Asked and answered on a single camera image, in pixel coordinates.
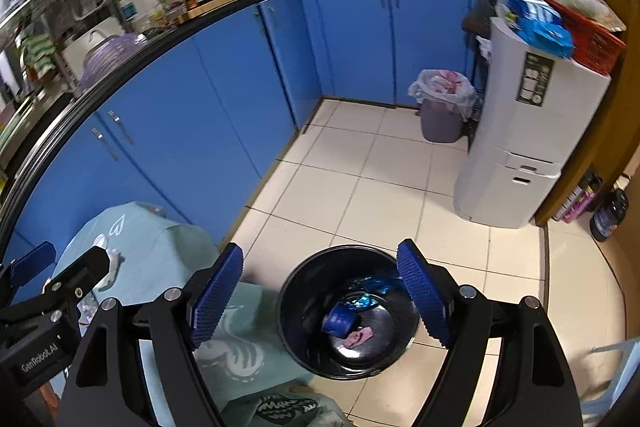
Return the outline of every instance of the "red plastic basket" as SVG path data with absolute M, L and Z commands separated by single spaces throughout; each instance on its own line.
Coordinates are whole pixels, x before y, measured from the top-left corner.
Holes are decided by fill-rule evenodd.
M 608 30 L 554 0 L 545 0 L 562 17 L 574 38 L 573 60 L 600 74 L 609 74 L 626 44 Z

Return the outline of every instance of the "cabinet handle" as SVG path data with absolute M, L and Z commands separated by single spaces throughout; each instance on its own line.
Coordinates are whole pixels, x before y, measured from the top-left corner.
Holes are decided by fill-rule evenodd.
M 94 133 L 94 136 L 104 144 L 105 149 L 107 149 L 107 152 L 111 155 L 113 160 L 118 161 L 120 158 L 118 158 L 118 155 L 113 150 L 111 150 L 111 147 L 109 147 L 109 143 L 104 137 L 104 134 L 102 134 L 97 127 L 94 127 L 91 132 Z
M 269 10 L 272 13 L 271 18 L 273 19 L 273 26 L 274 28 L 277 28 L 278 18 L 276 17 L 276 9 L 273 6 L 267 6 L 267 10 Z
M 260 12 L 258 12 L 257 8 L 254 10 L 254 17 L 258 21 L 258 26 L 260 26 L 260 33 L 262 33 L 264 38 L 267 38 L 267 34 L 264 32 L 264 25 L 262 24 L 262 17 L 260 17 Z
M 131 135 L 127 132 L 127 129 L 124 127 L 124 124 L 122 123 L 122 120 L 120 119 L 120 117 L 116 114 L 116 112 L 114 110 L 110 110 L 108 111 L 108 115 L 113 118 L 113 121 L 116 123 L 116 125 L 120 128 L 120 130 L 122 131 L 122 133 L 124 134 L 124 137 L 127 139 L 127 141 L 131 144 L 131 145 L 135 145 L 133 143 L 133 138 L 131 137 Z

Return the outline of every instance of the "pink tissue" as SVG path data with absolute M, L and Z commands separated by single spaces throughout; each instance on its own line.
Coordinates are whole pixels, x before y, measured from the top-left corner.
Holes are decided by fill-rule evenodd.
M 342 345 L 347 349 L 351 349 L 352 347 L 358 347 L 361 344 L 364 344 L 371 337 L 373 337 L 373 331 L 367 326 L 366 328 L 362 328 L 358 331 L 351 331 Z

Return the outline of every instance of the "black bucket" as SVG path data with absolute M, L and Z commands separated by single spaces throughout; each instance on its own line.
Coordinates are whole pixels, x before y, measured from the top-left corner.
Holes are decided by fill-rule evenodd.
M 411 345 L 420 317 L 404 289 L 376 295 L 380 305 L 359 313 L 374 336 L 355 354 L 321 331 L 324 317 L 345 297 L 348 281 L 369 276 L 399 277 L 396 260 L 376 248 L 341 245 L 316 253 L 289 275 L 278 300 L 278 331 L 291 356 L 308 371 L 333 380 L 373 377 Z

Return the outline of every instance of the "black countertop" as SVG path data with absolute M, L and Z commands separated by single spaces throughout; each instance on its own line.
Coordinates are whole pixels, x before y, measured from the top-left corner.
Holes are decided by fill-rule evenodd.
M 214 22 L 262 1 L 265 0 L 236 0 L 161 34 L 69 105 L 42 134 L 18 170 L 11 186 L 5 188 L 2 194 L 0 259 L 6 251 L 14 226 L 35 185 L 69 137 L 93 111 L 138 72 L 180 42 Z

